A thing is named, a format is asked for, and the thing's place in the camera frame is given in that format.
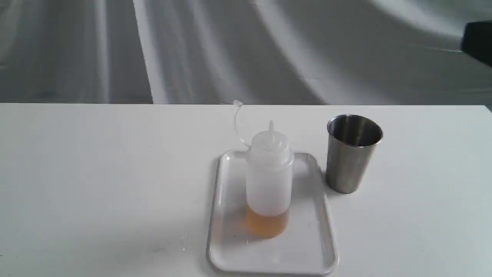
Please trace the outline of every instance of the tabletop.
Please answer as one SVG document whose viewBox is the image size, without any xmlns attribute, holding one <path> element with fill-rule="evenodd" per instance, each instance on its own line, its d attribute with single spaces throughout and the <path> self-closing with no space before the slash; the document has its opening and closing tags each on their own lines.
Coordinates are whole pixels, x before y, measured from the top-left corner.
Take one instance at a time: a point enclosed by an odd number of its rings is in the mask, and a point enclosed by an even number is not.
<svg viewBox="0 0 492 277">
<path fill-rule="evenodd" d="M 206 259 L 232 105 L 0 104 L 0 276 L 226 276 Z M 333 277 L 492 276 L 492 114 L 483 106 L 245 105 L 326 165 L 326 123 L 384 139 L 360 189 L 327 188 Z"/>
</svg>

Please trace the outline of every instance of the plastic squeeze bottle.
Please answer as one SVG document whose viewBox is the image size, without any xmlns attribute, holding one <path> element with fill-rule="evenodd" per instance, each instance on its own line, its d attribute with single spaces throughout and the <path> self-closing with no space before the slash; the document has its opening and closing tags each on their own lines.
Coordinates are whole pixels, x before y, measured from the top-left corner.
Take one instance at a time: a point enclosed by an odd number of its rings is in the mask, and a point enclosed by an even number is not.
<svg viewBox="0 0 492 277">
<path fill-rule="evenodd" d="M 246 153 L 247 225 L 263 238 L 280 235 L 289 221 L 294 152 L 286 135 L 259 132 Z"/>
</svg>

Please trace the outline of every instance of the oil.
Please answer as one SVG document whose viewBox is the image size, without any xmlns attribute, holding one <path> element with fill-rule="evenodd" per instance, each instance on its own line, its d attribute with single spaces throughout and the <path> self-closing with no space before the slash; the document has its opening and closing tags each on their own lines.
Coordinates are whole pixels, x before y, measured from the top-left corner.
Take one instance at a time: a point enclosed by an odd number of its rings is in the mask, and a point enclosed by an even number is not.
<svg viewBox="0 0 492 277">
<path fill-rule="evenodd" d="M 255 213 L 248 206 L 246 222 L 253 234 L 261 238 L 273 238 L 280 235 L 287 228 L 289 209 L 276 216 L 264 216 Z"/>
</svg>

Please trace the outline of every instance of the stainless steel cup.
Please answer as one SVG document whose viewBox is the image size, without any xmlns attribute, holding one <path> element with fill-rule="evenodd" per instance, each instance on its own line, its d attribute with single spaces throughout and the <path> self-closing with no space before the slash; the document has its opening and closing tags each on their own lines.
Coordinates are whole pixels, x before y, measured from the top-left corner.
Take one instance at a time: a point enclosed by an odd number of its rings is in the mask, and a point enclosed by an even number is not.
<svg viewBox="0 0 492 277">
<path fill-rule="evenodd" d="M 332 118 L 327 128 L 326 182 L 338 192 L 352 193 L 359 188 L 383 131 L 374 121 L 353 114 Z"/>
</svg>

